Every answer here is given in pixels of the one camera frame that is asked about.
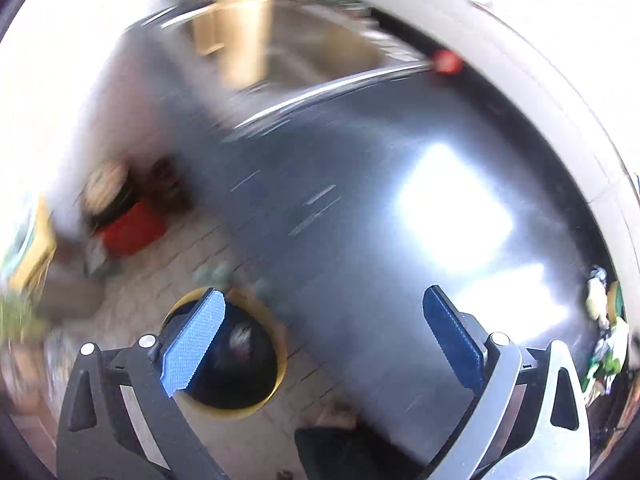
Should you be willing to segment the yellow rimmed trash bin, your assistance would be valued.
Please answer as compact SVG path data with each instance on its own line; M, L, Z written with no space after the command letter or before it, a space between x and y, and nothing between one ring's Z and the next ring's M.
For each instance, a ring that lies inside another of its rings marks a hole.
M208 288L188 292L166 314L163 344L178 332ZM288 348L271 311L244 288L224 295L226 317L189 385L173 398L215 418L244 418L257 412L278 390L286 372Z

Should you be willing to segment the stainless steel kitchen sink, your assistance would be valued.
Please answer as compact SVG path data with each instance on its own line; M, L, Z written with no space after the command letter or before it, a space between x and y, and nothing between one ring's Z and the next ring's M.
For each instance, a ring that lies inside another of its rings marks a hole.
M273 0L267 75L243 90L221 79L221 55L195 50L201 3L173 6L146 21L179 77L222 128L261 129L286 115L371 84L426 72L425 55L344 6L314 0Z

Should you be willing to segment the red plastic container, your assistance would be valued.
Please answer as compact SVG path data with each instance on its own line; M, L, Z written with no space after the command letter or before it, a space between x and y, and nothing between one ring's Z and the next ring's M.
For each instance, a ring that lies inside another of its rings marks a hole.
M146 200L139 200L126 214L96 235L113 257L129 257L162 238L167 230L165 219Z

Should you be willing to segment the wooden cutting board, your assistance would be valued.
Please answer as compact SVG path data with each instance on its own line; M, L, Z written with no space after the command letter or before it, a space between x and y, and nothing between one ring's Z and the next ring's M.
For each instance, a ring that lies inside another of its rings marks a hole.
M192 20L195 50L216 53L224 84L242 90L268 73L272 0L215 0Z

